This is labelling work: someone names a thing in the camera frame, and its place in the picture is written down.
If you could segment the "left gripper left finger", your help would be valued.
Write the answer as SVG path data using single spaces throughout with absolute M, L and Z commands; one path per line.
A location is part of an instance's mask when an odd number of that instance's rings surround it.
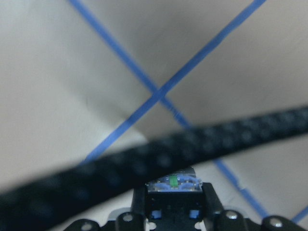
M 146 187 L 133 190 L 131 207 L 128 212 L 120 214 L 115 221 L 116 231 L 144 231 L 146 229 Z

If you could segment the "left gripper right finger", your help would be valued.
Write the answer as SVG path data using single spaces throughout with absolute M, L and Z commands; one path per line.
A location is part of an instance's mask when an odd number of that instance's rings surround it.
M 247 231 L 247 224 L 236 210 L 225 209 L 211 183 L 203 183 L 203 222 L 207 231 Z

